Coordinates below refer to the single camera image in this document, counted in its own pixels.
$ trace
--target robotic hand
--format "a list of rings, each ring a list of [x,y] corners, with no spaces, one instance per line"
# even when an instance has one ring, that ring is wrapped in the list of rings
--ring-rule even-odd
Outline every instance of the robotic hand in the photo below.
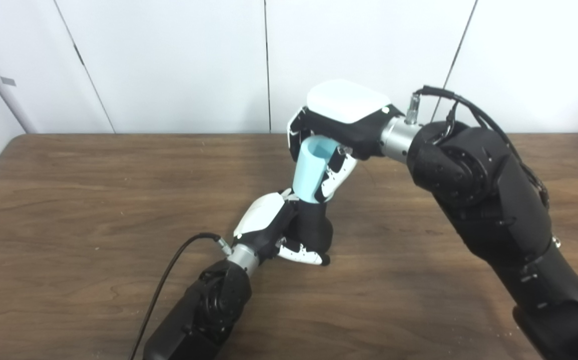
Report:
[[[454,100],[447,120],[417,123],[421,96]],[[480,127],[455,120],[458,104]],[[515,321],[540,354],[578,360],[578,276],[552,234],[547,189],[485,112],[453,92],[426,86],[413,94],[404,116],[386,96],[334,80],[311,90],[287,134],[294,160],[318,137],[341,144],[358,160],[387,156],[406,164],[467,248],[494,269],[517,303]],[[335,164],[331,157],[320,182],[323,194],[327,179],[338,173]]]

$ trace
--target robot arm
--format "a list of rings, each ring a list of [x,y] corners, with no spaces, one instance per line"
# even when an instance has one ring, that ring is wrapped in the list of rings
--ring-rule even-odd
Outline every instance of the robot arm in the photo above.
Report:
[[[424,95],[456,101],[447,121],[417,123]],[[458,103],[481,127],[455,121]],[[546,187],[485,112],[450,91],[424,87],[404,117],[386,96],[335,80],[309,93],[288,134],[294,158],[305,139],[323,135],[359,160],[387,156],[406,164],[467,248],[494,269],[517,303],[515,321],[542,356],[578,359],[578,276],[552,234]]]
[[[145,360],[213,359],[251,297],[249,278],[279,252],[295,216],[291,201],[270,193],[251,204],[234,231],[227,258],[205,269],[144,346]]]

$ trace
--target wooden table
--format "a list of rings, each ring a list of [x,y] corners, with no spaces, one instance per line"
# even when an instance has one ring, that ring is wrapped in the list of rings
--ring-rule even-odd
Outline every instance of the wooden table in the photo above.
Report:
[[[512,138],[578,271],[578,134]],[[229,239],[293,169],[282,135],[14,139],[0,157],[0,360],[124,359],[175,249],[200,231]],[[538,359],[510,296],[403,164],[360,162],[328,214],[330,266],[259,268],[220,359]],[[220,256],[190,246],[147,336]]]

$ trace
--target black cable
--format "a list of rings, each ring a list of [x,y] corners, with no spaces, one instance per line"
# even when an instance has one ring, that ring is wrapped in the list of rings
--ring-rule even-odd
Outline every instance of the black cable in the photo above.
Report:
[[[144,335],[144,331],[147,328],[147,323],[149,322],[149,318],[151,317],[151,313],[153,312],[153,308],[156,306],[156,301],[158,301],[158,296],[160,295],[162,287],[165,284],[165,281],[167,280],[168,274],[171,272],[171,269],[175,265],[177,258],[179,258],[180,255],[182,254],[182,251],[184,251],[184,249],[186,249],[186,247],[189,246],[189,244],[191,244],[192,242],[194,242],[197,239],[212,239],[214,242],[218,242],[218,240],[221,238],[222,237],[220,235],[213,234],[211,232],[209,232],[209,233],[208,232],[201,232],[198,235],[194,235],[194,236],[190,237],[188,240],[186,240],[186,242],[184,242],[184,244],[182,244],[182,246],[180,246],[179,249],[177,249],[177,251],[175,252],[175,255],[173,255],[173,258],[169,262],[167,269],[165,269],[165,272],[162,274],[162,278],[160,278],[160,282],[158,283],[158,286],[156,287],[156,291],[154,292],[153,297],[151,298],[151,303],[149,304],[149,308],[147,309],[147,312],[144,314],[144,320],[142,321],[142,325],[140,325],[140,330],[138,330],[138,337],[136,338],[135,343],[133,344],[133,348],[131,349],[131,354],[129,354],[129,360],[133,360],[133,358],[135,357],[135,353],[138,351],[138,346],[140,346],[140,340],[142,340],[142,336]]]

